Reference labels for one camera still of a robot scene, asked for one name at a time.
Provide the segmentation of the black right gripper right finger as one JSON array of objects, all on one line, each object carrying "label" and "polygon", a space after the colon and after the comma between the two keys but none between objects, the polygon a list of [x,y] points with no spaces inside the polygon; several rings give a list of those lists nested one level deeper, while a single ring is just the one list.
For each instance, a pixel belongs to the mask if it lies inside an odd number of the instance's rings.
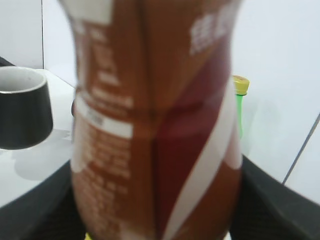
[{"label": "black right gripper right finger", "polygon": [[246,156],[239,200],[230,227],[233,240],[318,240],[320,206],[281,184]]}]

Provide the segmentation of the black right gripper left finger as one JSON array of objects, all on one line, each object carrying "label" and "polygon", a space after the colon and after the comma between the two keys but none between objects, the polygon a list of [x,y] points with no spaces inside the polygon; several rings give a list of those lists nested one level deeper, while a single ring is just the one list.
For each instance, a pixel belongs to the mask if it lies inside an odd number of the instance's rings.
[{"label": "black right gripper left finger", "polygon": [[2,240],[83,240],[70,163],[0,209]]}]

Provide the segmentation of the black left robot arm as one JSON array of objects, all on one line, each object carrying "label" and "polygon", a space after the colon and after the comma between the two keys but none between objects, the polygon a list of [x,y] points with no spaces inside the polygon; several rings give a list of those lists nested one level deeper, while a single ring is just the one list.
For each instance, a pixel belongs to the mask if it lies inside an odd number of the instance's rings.
[{"label": "black left robot arm", "polygon": [[9,62],[3,57],[0,57],[0,67],[8,67],[8,66],[15,66],[13,63]]}]

